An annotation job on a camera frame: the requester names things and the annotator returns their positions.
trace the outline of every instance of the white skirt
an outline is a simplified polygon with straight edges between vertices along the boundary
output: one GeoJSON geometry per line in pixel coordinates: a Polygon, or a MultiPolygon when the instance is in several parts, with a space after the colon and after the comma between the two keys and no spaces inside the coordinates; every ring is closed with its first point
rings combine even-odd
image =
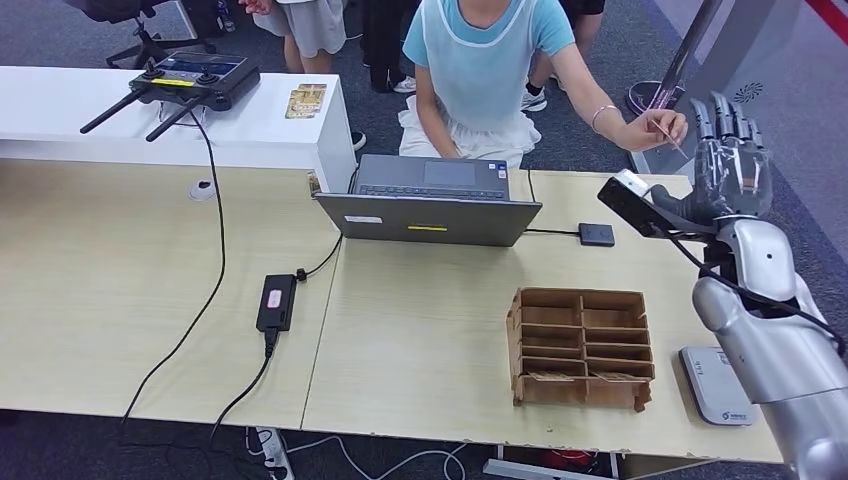
{"type": "Polygon", "coordinates": [[[315,58],[318,50],[332,55],[342,49],[347,39],[345,3],[347,0],[274,2],[268,15],[253,14],[253,23],[278,37],[293,36],[303,57],[315,58]]]}
{"type": "MultiPolygon", "coordinates": [[[[406,106],[408,110],[398,113],[398,121],[403,127],[398,153],[406,157],[439,157],[439,152],[430,143],[418,119],[415,95],[406,99],[406,106]]],[[[462,158],[502,160],[507,162],[509,168],[518,168],[524,154],[531,152],[542,139],[533,120],[521,112],[516,112],[512,125],[495,132],[472,130],[448,117],[444,110],[442,118],[462,158]]]]}

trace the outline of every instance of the woman's arm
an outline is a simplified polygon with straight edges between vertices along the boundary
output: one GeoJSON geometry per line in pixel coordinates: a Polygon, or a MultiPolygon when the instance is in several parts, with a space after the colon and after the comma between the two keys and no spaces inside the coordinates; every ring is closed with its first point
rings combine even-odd
{"type": "Polygon", "coordinates": [[[672,110],[648,110],[630,124],[618,109],[600,110],[613,102],[595,82],[575,44],[561,48],[551,60],[580,118],[589,125],[594,120],[595,131],[619,147],[642,151],[662,145],[667,142],[662,131],[668,132],[678,144],[686,136],[686,117],[672,110]]]}
{"type": "Polygon", "coordinates": [[[436,103],[436,92],[430,79],[430,69],[415,65],[415,108],[427,139],[444,158],[459,158],[456,145],[450,138],[445,121],[436,103]]]}

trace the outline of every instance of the table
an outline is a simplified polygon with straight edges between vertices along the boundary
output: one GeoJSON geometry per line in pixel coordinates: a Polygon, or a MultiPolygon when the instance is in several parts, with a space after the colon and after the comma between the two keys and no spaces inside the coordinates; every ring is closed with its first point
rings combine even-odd
{"type": "MultiPolygon", "coordinates": [[[[513,172],[513,199],[529,199],[513,172]]],[[[346,240],[327,307],[305,430],[673,457],[779,462],[760,416],[748,428],[698,418],[676,361],[684,345],[715,345],[696,316],[696,269],[673,245],[641,238],[595,195],[608,174],[533,172],[546,204],[534,228],[609,223],[612,249],[526,234],[511,249],[346,240]],[[505,315],[519,287],[644,293],[656,380],[642,413],[513,407],[505,315]]],[[[685,177],[648,176],[672,193],[685,177]]]]}
{"type": "MultiPolygon", "coordinates": [[[[120,416],[220,268],[201,167],[0,160],[0,408],[120,416]]],[[[219,168],[227,272],[133,416],[212,423],[252,379],[266,274],[311,268],[338,238],[306,173],[219,168]]],[[[300,428],[334,261],[298,285],[292,329],[227,423],[300,428]]]]}
{"type": "MultiPolygon", "coordinates": [[[[47,92],[4,97],[4,111],[12,113],[0,116],[0,157],[208,165],[206,144],[192,126],[176,125],[155,142],[144,140],[159,125],[158,102],[135,102],[87,135],[79,133],[129,93],[127,84],[139,73],[0,66],[0,91],[47,92]]],[[[231,110],[206,117],[218,166],[313,169],[324,191],[347,191],[356,164],[350,136],[338,134],[350,127],[337,75],[263,73],[231,110]],[[311,119],[287,119],[289,94],[302,83],[327,85],[321,111],[311,119]]]]}

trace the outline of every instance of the light blue t-shirt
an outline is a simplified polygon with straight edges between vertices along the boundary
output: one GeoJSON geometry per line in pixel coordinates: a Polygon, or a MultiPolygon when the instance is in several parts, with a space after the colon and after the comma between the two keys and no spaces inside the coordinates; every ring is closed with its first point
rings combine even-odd
{"type": "MultiPolygon", "coordinates": [[[[468,24],[459,11],[458,0],[438,0],[442,2],[445,18],[453,33],[471,43],[489,43],[497,38],[515,15],[521,0],[512,0],[506,11],[489,28],[477,28],[468,24]]],[[[558,0],[536,0],[532,17],[532,35],[534,46],[548,55],[574,43],[574,32],[565,11],[558,0]]],[[[403,53],[416,65],[429,67],[427,47],[424,45],[424,30],[421,24],[421,8],[415,12],[412,25],[403,44],[403,53]]]]}

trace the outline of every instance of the laptop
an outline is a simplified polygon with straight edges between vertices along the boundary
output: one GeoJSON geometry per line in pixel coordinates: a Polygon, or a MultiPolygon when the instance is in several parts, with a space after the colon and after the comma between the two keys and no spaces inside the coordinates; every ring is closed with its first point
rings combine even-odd
{"type": "Polygon", "coordinates": [[[506,162],[363,155],[352,193],[315,198],[347,238],[510,247],[542,208],[509,198],[506,162]]]}

